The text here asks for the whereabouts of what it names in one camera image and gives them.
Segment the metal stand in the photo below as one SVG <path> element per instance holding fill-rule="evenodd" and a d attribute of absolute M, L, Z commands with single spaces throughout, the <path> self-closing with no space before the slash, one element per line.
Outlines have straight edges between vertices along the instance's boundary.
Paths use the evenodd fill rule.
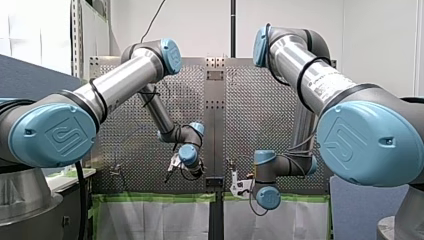
<path fill-rule="evenodd" d="M 205 146 L 206 191 L 215 193 L 209 210 L 209 240 L 224 239 L 224 132 L 225 132 L 225 59 L 206 59 Z"/>
<path fill-rule="evenodd" d="M 379 240 L 424 239 L 424 192 L 409 187 L 396 216 L 378 222 Z"/>
<path fill-rule="evenodd" d="M 59 194 L 51 195 L 41 169 L 1 174 L 1 238 L 62 239 L 62 200 Z"/>

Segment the green tape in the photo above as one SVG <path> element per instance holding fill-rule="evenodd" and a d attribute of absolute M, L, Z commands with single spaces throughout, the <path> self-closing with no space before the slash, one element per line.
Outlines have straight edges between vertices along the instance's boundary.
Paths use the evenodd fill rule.
<path fill-rule="evenodd" d="M 100 202 L 96 201 L 93 198 L 93 206 L 91 207 L 93 211 L 93 239 L 97 240 L 97 228 L 99 223 L 99 213 L 100 213 Z"/>
<path fill-rule="evenodd" d="M 327 203 L 330 195 L 297 195 L 297 194 L 281 194 L 281 201 L 286 202 L 308 202 L 308 203 Z M 240 199 L 234 197 L 231 193 L 226 192 L 224 201 L 249 201 L 249 199 Z"/>
<path fill-rule="evenodd" d="M 331 240 L 332 239 L 331 235 L 333 234 L 333 230 L 332 230 L 332 227 L 333 227 L 333 212 L 332 212 L 332 209 L 331 209 L 331 198 L 329 198 L 329 201 L 328 201 L 328 217 L 327 217 L 327 219 L 328 219 L 327 239 Z"/>
<path fill-rule="evenodd" d="M 157 194 L 157 193 L 119 193 L 93 195 L 93 201 L 104 202 L 160 202 L 160 203 L 196 203 L 214 202 L 214 194 Z"/>

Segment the blue joint cap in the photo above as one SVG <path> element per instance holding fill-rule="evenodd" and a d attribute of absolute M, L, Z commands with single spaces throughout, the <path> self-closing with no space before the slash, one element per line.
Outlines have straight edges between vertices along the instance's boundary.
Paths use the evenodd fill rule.
<path fill-rule="evenodd" d="M 205 133 L 205 127 L 201 123 L 192 122 L 192 123 L 190 123 L 190 126 L 192 126 L 202 136 Z"/>
<path fill-rule="evenodd" d="M 253 48 L 253 63 L 257 67 L 266 67 L 266 27 L 259 29 L 256 34 L 255 46 Z"/>
<path fill-rule="evenodd" d="M 178 156 L 180 157 L 181 162 L 186 166 L 190 166 L 197 160 L 197 151 L 192 144 L 184 144 L 178 150 Z"/>
<path fill-rule="evenodd" d="M 311 168 L 309 168 L 309 171 L 306 173 L 306 175 L 312 175 L 317 171 L 317 167 L 318 167 L 317 158 L 315 156 L 312 156 L 311 161 L 312 161 Z"/>
<path fill-rule="evenodd" d="M 161 40 L 161 52 L 165 67 L 170 75 L 180 72 L 182 67 L 181 53 L 174 40 L 164 38 Z"/>
<path fill-rule="evenodd" d="M 275 187 L 267 186 L 259 189 L 256 194 L 256 201 L 259 206 L 263 207 L 266 210 L 276 209 L 281 202 L 281 196 L 278 189 Z"/>
<path fill-rule="evenodd" d="M 365 186 L 395 187 L 415 180 L 424 167 L 424 145 L 397 112 L 371 102 L 330 108 L 317 128 L 320 153 L 342 179 Z"/>
<path fill-rule="evenodd" d="M 274 150 L 256 150 L 254 155 L 255 165 L 265 164 L 275 159 Z"/>
<path fill-rule="evenodd" d="M 73 164 L 91 149 L 96 137 L 93 119 L 70 104 L 34 108 L 13 125 L 9 149 L 31 167 L 52 168 Z"/>

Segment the metal rod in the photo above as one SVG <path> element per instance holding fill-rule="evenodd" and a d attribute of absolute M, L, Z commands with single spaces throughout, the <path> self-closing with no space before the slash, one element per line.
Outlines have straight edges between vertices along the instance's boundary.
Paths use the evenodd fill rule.
<path fill-rule="evenodd" d="M 306 42 L 296 35 L 286 35 L 271 46 L 273 67 L 292 88 L 296 88 L 303 67 L 315 57 L 307 50 Z M 303 98 L 316 114 L 340 92 L 357 85 L 322 61 L 312 64 L 302 80 Z"/>
<path fill-rule="evenodd" d="M 163 77 L 159 57 L 148 49 L 141 48 L 137 51 L 135 58 L 93 81 L 98 94 L 103 96 L 107 104 L 108 113 L 113 112 L 150 82 Z M 105 113 L 103 104 L 90 84 L 85 84 L 73 93 L 90 106 L 99 120 L 102 119 Z"/>
<path fill-rule="evenodd" d="M 155 94 L 154 87 L 148 84 L 140 93 L 140 98 L 147 104 L 147 110 L 153 118 L 160 133 L 169 133 L 174 129 L 174 122 L 168 114 L 159 96 Z"/>
<path fill-rule="evenodd" d="M 231 0 L 231 58 L 236 57 L 236 0 Z"/>
<path fill-rule="evenodd" d="M 294 115 L 294 126 L 292 132 L 292 147 L 297 146 L 311 136 L 315 126 L 315 114 L 306 109 L 298 100 L 296 104 L 296 112 Z M 308 151 L 313 148 L 314 139 L 309 143 L 303 144 L 293 150 Z"/>

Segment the robot logo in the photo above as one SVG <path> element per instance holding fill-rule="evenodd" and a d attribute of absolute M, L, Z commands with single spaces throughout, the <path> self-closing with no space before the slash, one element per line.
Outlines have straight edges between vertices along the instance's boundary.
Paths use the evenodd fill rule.
<path fill-rule="evenodd" d="M 67 156 L 88 140 L 75 118 L 67 118 L 55 125 L 45 133 L 45 136 L 62 156 Z"/>
<path fill-rule="evenodd" d="M 354 156 L 353 149 L 366 147 L 362 134 L 346 121 L 338 118 L 324 141 L 324 148 L 340 163 L 349 162 Z"/>

